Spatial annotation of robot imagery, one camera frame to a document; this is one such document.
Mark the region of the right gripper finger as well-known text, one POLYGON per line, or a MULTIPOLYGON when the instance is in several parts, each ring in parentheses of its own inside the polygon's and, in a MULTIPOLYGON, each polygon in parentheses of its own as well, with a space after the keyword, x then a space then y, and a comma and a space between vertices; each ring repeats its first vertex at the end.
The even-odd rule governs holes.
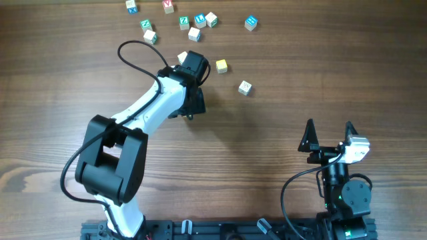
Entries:
POLYGON ((316 129, 314 125, 313 119, 308 119, 306 123, 306 128, 298 146, 299 152, 310 153, 313 151, 319 151, 320 145, 318 141, 318 137, 316 134, 316 129))
POLYGON ((358 135, 357 130, 354 128, 351 121, 346 122, 346 128, 345 128, 345 141, 347 143, 350 142, 350 137, 353 135, 358 135))

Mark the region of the yellow top block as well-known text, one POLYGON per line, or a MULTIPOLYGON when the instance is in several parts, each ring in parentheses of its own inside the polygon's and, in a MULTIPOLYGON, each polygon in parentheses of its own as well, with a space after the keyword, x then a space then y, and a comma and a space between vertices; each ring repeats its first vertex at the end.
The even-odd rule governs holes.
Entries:
POLYGON ((226 73, 228 71, 228 64, 225 59, 216 61, 216 69, 219 74, 226 73))

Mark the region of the white block teal side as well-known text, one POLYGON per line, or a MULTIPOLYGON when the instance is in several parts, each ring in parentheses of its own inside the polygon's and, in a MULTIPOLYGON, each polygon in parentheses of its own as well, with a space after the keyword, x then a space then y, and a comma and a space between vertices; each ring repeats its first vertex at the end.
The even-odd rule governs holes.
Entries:
POLYGON ((184 51, 184 52, 180 53, 180 54, 177 56, 177 58, 178 58, 178 61, 179 61, 179 64, 180 64, 180 65, 182 65, 182 64, 183 64, 183 62, 185 61, 186 57, 187 57, 187 52, 186 52, 186 51, 184 51))

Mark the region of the white patterned block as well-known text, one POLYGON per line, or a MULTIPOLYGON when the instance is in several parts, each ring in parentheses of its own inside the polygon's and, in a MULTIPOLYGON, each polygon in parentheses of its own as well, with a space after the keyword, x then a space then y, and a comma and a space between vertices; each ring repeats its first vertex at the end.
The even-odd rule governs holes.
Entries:
POLYGON ((238 87, 238 92, 245 96, 248 96, 251 89, 252 89, 251 83, 248 83, 247 81, 242 81, 240 86, 238 87))

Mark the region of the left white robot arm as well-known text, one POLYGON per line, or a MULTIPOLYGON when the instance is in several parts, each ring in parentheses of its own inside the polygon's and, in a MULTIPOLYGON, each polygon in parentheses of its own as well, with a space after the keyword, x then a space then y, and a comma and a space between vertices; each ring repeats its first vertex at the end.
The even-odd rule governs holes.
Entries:
POLYGON ((189 51, 181 65, 159 70, 152 88, 125 111, 111 118, 96 115, 89 122, 75 180, 103 205, 111 238, 148 236, 135 198, 148 138, 166 119, 205 113, 201 85, 209 72, 208 60, 189 51))

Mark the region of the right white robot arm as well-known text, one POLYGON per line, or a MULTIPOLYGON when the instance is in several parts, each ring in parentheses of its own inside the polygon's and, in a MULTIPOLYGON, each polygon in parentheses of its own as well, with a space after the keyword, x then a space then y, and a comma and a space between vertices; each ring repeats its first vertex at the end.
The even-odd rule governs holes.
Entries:
POLYGON ((326 211, 316 215, 323 239, 377 239, 371 213, 372 181, 361 173, 349 174, 348 167, 363 160, 370 150, 369 140, 346 123, 345 139, 336 147, 319 144, 314 120, 309 119, 299 152, 309 153, 307 163, 318 164, 316 181, 326 211))

